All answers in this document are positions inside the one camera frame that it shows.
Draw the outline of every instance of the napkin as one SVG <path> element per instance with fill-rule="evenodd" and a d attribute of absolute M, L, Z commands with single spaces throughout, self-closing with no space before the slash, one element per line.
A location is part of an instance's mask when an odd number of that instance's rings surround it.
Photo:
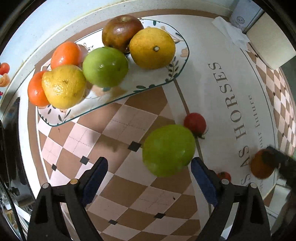
<path fill-rule="evenodd" d="M 232 26 L 221 17 L 216 17 L 212 21 L 212 24 L 235 46 L 249 52 L 247 43 L 250 42 L 250 40 L 239 28 Z"/>

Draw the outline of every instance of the oval plate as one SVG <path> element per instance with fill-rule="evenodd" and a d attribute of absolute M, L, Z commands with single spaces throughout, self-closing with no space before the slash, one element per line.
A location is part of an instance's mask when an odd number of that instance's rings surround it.
<path fill-rule="evenodd" d="M 88 90 L 84 98 L 72 108 L 60 110 L 51 105 L 44 108 L 39 107 L 38 113 L 48 125 L 59 126 L 122 98 L 168 84 L 181 74 L 189 58 L 189 48 L 182 35 L 166 23 L 150 19 L 140 19 L 140 21 L 144 28 L 160 28 L 171 35 L 176 44 L 175 57 L 171 63 L 165 68 L 144 70 L 135 64 L 130 54 L 127 55 L 129 71 L 119 86 L 103 89 L 88 83 Z M 102 29 L 83 37 L 76 43 L 80 45 L 85 53 L 103 47 Z M 41 67 L 41 70 L 44 67 L 51 70 L 50 59 Z"/>

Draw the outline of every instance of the orange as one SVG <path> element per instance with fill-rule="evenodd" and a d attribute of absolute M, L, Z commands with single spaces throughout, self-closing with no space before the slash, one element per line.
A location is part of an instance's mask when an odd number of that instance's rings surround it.
<path fill-rule="evenodd" d="M 267 165 L 262 160 L 262 154 L 265 151 L 267 150 L 262 149 L 258 151 L 250 164 L 252 174 L 259 179 L 268 178 L 274 171 L 273 167 Z"/>
<path fill-rule="evenodd" d="M 32 79 L 29 82 L 28 85 L 28 97 L 29 101 L 39 107 L 47 106 L 49 105 L 49 102 L 45 96 L 44 90 L 42 88 L 42 76 L 46 72 L 40 71 L 34 74 Z"/>
<path fill-rule="evenodd" d="M 54 51 L 50 66 L 54 69 L 64 64 L 79 65 L 81 60 L 82 51 L 80 47 L 74 42 L 65 42 Z"/>

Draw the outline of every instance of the yellow lemon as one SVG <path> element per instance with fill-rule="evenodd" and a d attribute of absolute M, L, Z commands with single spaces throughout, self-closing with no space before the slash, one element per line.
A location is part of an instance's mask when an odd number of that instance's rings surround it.
<path fill-rule="evenodd" d="M 134 62 L 144 69 L 167 66 L 175 56 L 172 37 L 159 28 L 145 28 L 131 39 L 129 49 Z"/>
<path fill-rule="evenodd" d="M 61 65 L 42 76 L 46 98 L 58 109 L 68 109 L 78 104 L 86 89 L 82 70 L 75 65 Z"/>

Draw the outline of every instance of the red tomato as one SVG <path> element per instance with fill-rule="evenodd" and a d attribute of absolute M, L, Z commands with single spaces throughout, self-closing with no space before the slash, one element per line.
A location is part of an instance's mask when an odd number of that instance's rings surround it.
<path fill-rule="evenodd" d="M 0 65 L 0 75 L 8 74 L 10 66 L 8 63 L 2 63 Z"/>
<path fill-rule="evenodd" d="M 190 113 L 187 115 L 184 120 L 184 126 L 196 137 L 201 137 L 207 128 L 205 119 L 199 113 Z"/>
<path fill-rule="evenodd" d="M 218 178 L 222 179 L 227 179 L 229 182 L 231 182 L 231 176 L 228 172 L 219 172 L 217 174 Z"/>

